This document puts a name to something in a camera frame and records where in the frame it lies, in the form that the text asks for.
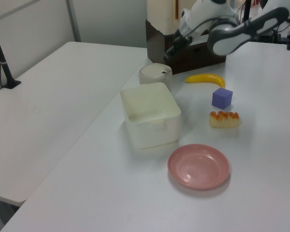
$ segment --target purple cube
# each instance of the purple cube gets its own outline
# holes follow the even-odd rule
[[[225,109],[231,104],[233,92],[224,88],[219,88],[213,93],[212,105],[220,109]]]

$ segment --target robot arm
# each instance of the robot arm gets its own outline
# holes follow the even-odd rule
[[[260,15],[239,25],[237,12],[226,0],[197,0],[191,10],[183,10],[173,45],[165,51],[165,58],[197,41],[206,30],[209,50],[220,56],[228,55],[279,26],[289,15],[290,0],[268,0]]]

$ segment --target bread slice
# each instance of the bread slice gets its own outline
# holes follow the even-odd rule
[[[209,123],[212,127],[231,128],[240,125],[240,117],[237,112],[212,111],[209,115]]]

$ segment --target yellow banana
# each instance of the yellow banana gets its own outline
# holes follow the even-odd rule
[[[196,74],[191,75],[185,79],[187,83],[197,83],[197,82],[213,82],[222,88],[225,88],[225,82],[224,79],[216,74],[212,73],[202,73],[202,74]]]

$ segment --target white square container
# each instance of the white square container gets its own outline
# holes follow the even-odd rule
[[[135,147],[158,146],[178,139],[181,111],[164,83],[123,89],[120,96]]]

